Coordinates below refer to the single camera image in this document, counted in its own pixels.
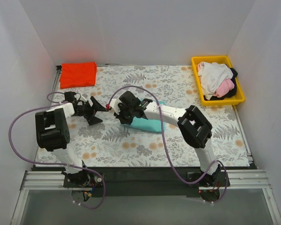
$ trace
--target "light blue cloth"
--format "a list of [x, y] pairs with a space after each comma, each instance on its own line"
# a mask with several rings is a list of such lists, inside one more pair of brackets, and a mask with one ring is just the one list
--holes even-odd
[[[160, 105], [165, 105], [165, 102], [159, 101]], [[134, 117], [131, 125], [127, 125], [134, 129], [146, 130], [154, 133], [161, 133], [161, 122], [159, 120], [147, 120], [144, 118]]]

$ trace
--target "red object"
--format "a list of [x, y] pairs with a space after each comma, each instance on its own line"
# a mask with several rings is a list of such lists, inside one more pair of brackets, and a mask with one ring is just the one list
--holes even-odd
[[88, 87], [96, 84], [95, 62], [63, 63], [60, 88]]

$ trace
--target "black cloth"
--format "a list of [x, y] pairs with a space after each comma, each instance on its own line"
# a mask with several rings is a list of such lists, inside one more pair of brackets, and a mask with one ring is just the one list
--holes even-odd
[[225, 98], [230, 98], [230, 97], [236, 95], [237, 86], [236, 86], [235, 78], [237, 77], [238, 73], [236, 72], [236, 70], [235, 70], [234, 68], [230, 68], [230, 70], [231, 70], [232, 73], [233, 73], [233, 77], [232, 77], [231, 81], [234, 83], [234, 88], [233, 88], [232, 90], [230, 90], [227, 94], [225, 94], [225, 95], [222, 96], [222, 97], [212, 96], [209, 101], [223, 100], [223, 99], [225, 99]]

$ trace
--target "leaf pattern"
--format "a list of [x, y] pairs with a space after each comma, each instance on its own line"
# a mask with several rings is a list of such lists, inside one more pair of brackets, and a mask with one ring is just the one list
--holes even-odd
[[[58, 89], [94, 96], [105, 105], [112, 93], [123, 86], [136, 85], [154, 93], [166, 105], [188, 108], [196, 105], [211, 122], [212, 147], [225, 166], [248, 166], [246, 147], [232, 106], [204, 107], [200, 103], [192, 70], [188, 66], [106, 66], [99, 67], [96, 85]], [[140, 99], [152, 98], [140, 89], [129, 88]], [[125, 90], [116, 94], [118, 98]], [[55, 101], [63, 95], [56, 94]], [[113, 112], [97, 112], [103, 123], [89, 126], [83, 117], [67, 118], [69, 145], [87, 166], [170, 166], [160, 134], [132, 129], [120, 124]], [[174, 166], [199, 166], [197, 155], [186, 144], [180, 130], [166, 125], [165, 137]], [[59, 162], [46, 150], [39, 149], [36, 161]]]

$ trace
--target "yellow bin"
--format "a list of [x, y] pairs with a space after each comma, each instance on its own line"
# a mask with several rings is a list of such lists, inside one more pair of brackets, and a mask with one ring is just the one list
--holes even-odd
[[203, 96], [203, 91], [201, 88], [201, 82], [198, 76], [198, 64], [200, 62], [217, 62], [219, 64], [226, 64], [228, 67], [232, 67], [232, 64], [229, 60], [229, 58], [226, 55], [214, 55], [214, 56], [197, 56], [192, 57], [192, 70], [194, 72], [196, 83], [199, 90], [199, 96], [201, 99], [201, 104], [205, 106], [211, 106], [211, 105], [237, 105], [238, 103], [244, 102], [245, 97], [242, 91], [242, 88], [240, 87], [240, 84], [236, 78], [236, 85], [237, 85], [237, 92], [236, 95], [233, 97], [227, 97], [223, 100], [215, 100], [215, 101], [206, 101]]

